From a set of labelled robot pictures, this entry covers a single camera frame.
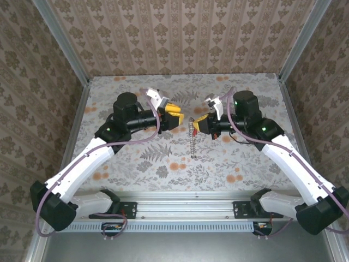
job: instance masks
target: floral wallpaper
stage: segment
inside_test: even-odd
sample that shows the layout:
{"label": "floral wallpaper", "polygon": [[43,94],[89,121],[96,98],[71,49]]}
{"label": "floral wallpaper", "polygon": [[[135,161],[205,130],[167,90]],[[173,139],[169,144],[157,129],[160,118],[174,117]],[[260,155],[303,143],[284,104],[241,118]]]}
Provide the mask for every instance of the floral wallpaper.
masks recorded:
{"label": "floral wallpaper", "polygon": [[[150,142],[124,146],[113,158],[99,167],[80,188],[112,191],[198,191],[258,190],[264,187],[293,189],[292,183],[276,164],[253,145],[240,145],[227,133],[217,140],[199,133],[196,137],[197,159],[191,159],[189,118],[209,111],[204,98],[224,94],[231,86],[251,90],[259,99],[263,114],[285,130],[293,144],[290,120],[275,74],[206,74],[156,76],[103,76],[90,82],[91,92],[85,108],[74,155],[89,143],[94,133],[112,112],[113,103],[123,92],[140,96],[140,87],[159,88],[169,94],[170,101],[182,108],[184,123],[163,132]],[[133,135],[134,140],[150,136],[155,128]]]}
{"label": "floral wallpaper", "polygon": [[349,1],[331,2],[286,84],[312,164],[349,188]]}
{"label": "floral wallpaper", "polygon": [[90,77],[277,73],[315,0],[49,0]]}
{"label": "floral wallpaper", "polygon": [[29,188],[60,167],[81,84],[31,1],[0,1],[0,261],[21,261]]}

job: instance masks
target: robotic arm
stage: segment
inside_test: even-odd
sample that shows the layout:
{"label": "robotic arm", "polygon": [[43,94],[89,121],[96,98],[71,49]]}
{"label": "robotic arm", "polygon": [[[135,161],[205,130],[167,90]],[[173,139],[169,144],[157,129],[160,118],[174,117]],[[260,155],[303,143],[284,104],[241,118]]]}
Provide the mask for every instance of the robotic arm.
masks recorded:
{"label": "robotic arm", "polygon": [[[176,128],[183,122],[184,115],[180,113],[180,107],[169,103],[168,98],[162,97],[158,91],[151,88],[147,91],[147,95],[160,117],[159,134]],[[37,212],[46,192],[58,184],[49,193],[40,212],[40,216],[55,231],[65,229],[75,218],[94,213],[116,213],[120,199],[107,189],[94,195],[74,196],[74,194],[97,167],[123,147],[123,145],[105,146],[106,144],[129,141],[133,133],[156,125],[157,120],[152,110],[144,111],[135,94],[128,92],[120,94],[113,105],[113,114],[95,133],[95,137],[86,148],[57,175],[45,183],[36,181],[31,186],[34,211]],[[100,148],[88,154],[96,147]],[[62,179],[67,170],[70,170],[69,173]]]}
{"label": "robotic arm", "polygon": [[[344,207],[349,201],[349,192],[344,187],[335,188],[316,172],[295,150],[282,128],[273,120],[262,117],[258,99],[252,92],[237,92],[233,100],[235,114],[232,114],[231,118],[240,132],[251,138],[269,141],[291,150],[291,153],[287,153],[271,144],[252,143],[280,167],[302,196],[297,198],[263,189],[251,197],[251,206],[254,207],[255,212],[264,210],[297,219],[299,224],[313,235],[341,217],[342,211],[323,187],[326,187]],[[211,109],[215,109],[215,112],[203,115],[194,122],[197,131],[210,134],[212,139],[217,139],[221,132],[234,133],[228,115],[223,113],[219,97],[211,95],[206,98],[206,101]],[[295,156],[316,175],[322,183],[321,186]]]}

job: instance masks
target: cable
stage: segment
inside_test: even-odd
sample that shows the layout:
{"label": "cable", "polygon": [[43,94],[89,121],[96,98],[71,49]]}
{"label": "cable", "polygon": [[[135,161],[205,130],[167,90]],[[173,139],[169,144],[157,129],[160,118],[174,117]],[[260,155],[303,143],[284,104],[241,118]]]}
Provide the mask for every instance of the cable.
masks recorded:
{"label": "cable", "polygon": [[232,136],[232,133],[229,132],[229,136],[232,140],[234,140],[236,143],[239,143],[239,144],[243,144],[243,145],[252,145],[251,143],[248,143],[248,142],[241,142],[241,141],[238,141],[234,138],[234,136]]}
{"label": "cable", "polygon": [[[123,216],[123,215],[119,215],[119,214],[103,214],[103,213],[95,213],[94,215],[97,215],[97,216],[100,216],[100,217],[118,217],[118,218],[122,218],[124,220],[124,226],[122,227],[122,229],[115,235],[115,236],[112,236],[110,237],[111,239],[114,239],[115,237],[118,237],[121,235],[121,233],[126,229],[127,227],[127,224],[128,224],[128,220],[126,218],[126,216]],[[108,228],[108,227],[111,227],[112,224],[108,224],[106,225],[105,227],[103,227],[103,230],[102,230],[102,235],[104,237],[104,239],[106,240],[107,239],[107,235],[105,234],[105,230]]]}
{"label": "cable", "polygon": [[278,230],[277,232],[272,233],[270,235],[267,235],[267,236],[265,234],[263,234],[262,232],[260,232],[259,230],[257,230],[257,229],[255,229],[255,232],[257,232],[258,234],[264,236],[267,239],[269,237],[273,237],[273,236],[279,235],[281,232],[283,232],[291,224],[292,221],[293,221],[293,218],[291,218],[282,228],[280,228],[280,230]]}
{"label": "cable", "polygon": [[[339,207],[339,209],[344,213],[344,215],[347,217],[347,219],[349,220],[349,212],[343,207],[343,205],[338,201],[338,199],[332,194],[332,192],[323,185],[323,183],[318,179],[318,177],[308,168],[308,166],[303,162],[303,160],[298,157],[296,154],[292,153],[292,150],[288,149],[287,147],[283,146],[283,145],[279,145],[270,141],[264,141],[264,140],[260,140],[260,139],[255,139],[255,138],[251,138],[245,134],[243,134],[234,124],[233,119],[231,118],[230,115],[230,101],[231,101],[231,93],[233,91],[233,88],[231,88],[228,92],[229,95],[227,95],[228,99],[227,99],[227,114],[228,114],[228,119],[230,122],[230,125],[232,126],[232,128],[235,130],[236,133],[238,133],[239,135],[241,135],[244,139],[246,140],[250,140],[252,142],[255,143],[259,143],[259,144],[265,144],[265,145],[272,145],[272,146],[276,146],[279,147],[283,150],[285,150],[287,153],[290,154],[290,156],[294,157],[298,163],[309,173],[309,175],[315,180],[316,183],[318,183],[318,185],[330,196],[330,198],[332,198],[332,200],[336,203],[336,205]],[[327,230],[334,232],[334,233],[338,233],[338,234],[349,234],[349,229],[345,230],[345,231],[340,231],[340,230],[335,230],[332,228],[327,227]]]}
{"label": "cable", "polygon": [[110,115],[108,115],[108,117],[106,118],[105,122],[109,122],[110,119],[113,117],[113,113],[111,113]]}
{"label": "cable", "polygon": [[247,132],[247,122],[246,122],[246,119],[247,119],[247,117],[244,117],[244,129],[245,129],[245,133],[247,134],[248,132]]}
{"label": "cable", "polygon": [[157,113],[155,107],[153,106],[153,104],[151,103],[151,100],[148,98],[147,96],[147,93],[146,91],[142,88],[140,89],[140,92],[145,96],[146,100],[147,100],[147,103],[148,105],[150,106],[150,108],[152,109],[152,112],[157,120],[157,128],[154,132],[154,134],[152,134],[150,137],[148,138],[145,138],[145,139],[142,139],[142,140],[137,140],[137,141],[120,141],[120,142],[112,142],[112,143],[107,143],[107,144],[104,144],[104,145],[100,145],[100,146],[97,146],[93,149],[91,149],[90,151],[88,151],[86,154],[84,154],[83,156],[81,156],[76,162],[74,162],[65,172],[64,174],[52,185],[51,188],[49,188],[49,190],[46,191],[46,193],[44,194],[43,198],[41,199],[40,203],[39,203],[39,206],[38,206],[38,209],[37,209],[37,213],[35,215],[35,229],[38,233],[39,236],[41,237],[49,237],[51,236],[52,234],[55,233],[55,231],[53,232],[50,232],[48,234],[44,234],[41,232],[40,230],[40,213],[41,213],[41,209],[43,208],[43,205],[44,205],[44,202],[46,201],[47,197],[50,195],[50,193],[52,192],[52,190],[58,186],[59,184],[61,184],[61,180],[63,180],[67,174],[69,172],[72,171],[72,169],[74,167],[76,167],[78,165],[78,163],[80,163],[83,159],[85,159],[86,157],[88,157],[91,153],[93,153],[94,151],[102,148],[102,147],[106,147],[106,146],[120,146],[120,145],[134,145],[134,144],[141,144],[141,143],[144,143],[144,142],[147,142],[147,141],[150,141],[152,140],[156,135],[157,133],[159,132],[160,130],[160,117],[159,117],[159,114]]}
{"label": "cable", "polygon": [[222,101],[223,99],[227,98],[228,96],[232,96],[233,95],[233,92],[236,91],[237,89],[233,86],[230,88],[230,90],[225,94],[223,95],[222,97],[220,97],[219,99]]}

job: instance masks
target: table surface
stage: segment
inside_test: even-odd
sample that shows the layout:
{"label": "table surface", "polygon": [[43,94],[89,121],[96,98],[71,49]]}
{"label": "table surface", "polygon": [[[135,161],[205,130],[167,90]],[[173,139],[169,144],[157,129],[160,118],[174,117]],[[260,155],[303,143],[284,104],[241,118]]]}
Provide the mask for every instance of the table surface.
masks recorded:
{"label": "table surface", "polygon": [[[163,132],[153,140],[124,146],[100,166],[80,188],[81,191],[108,188],[112,191],[228,191],[294,189],[284,173],[253,145],[240,145],[228,134],[217,140],[209,135],[196,137],[197,160],[190,158],[189,118],[209,111],[203,102],[210,93],[225,94],[232,86],[251,90],[258,96],[264,116],[275,120],[296,145],[291,122],[275,74],[103,76],[94,78],[85,108],[74,157],[93,138],[112,113],[113,103],[123,92],[133,92],[148,108],[140,88],[152,87],[169,94],[170,101],[182,108],[184,123]],[[140,131],[133,140],[150,136],[155,128]]]}

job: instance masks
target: spring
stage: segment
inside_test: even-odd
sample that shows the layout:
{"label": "spring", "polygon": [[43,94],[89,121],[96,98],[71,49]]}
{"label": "spring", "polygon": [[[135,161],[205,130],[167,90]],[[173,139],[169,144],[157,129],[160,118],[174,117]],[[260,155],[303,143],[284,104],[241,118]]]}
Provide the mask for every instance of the spring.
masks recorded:
{"label": "spring", "polygon": [[188,124],[188,130],[189,130],[189,139],[190,139],[190,157],[192,159],[196,159],[196,141],[195,141],[195,137],[194,137],[194,118],[189,118],[189,124]]}

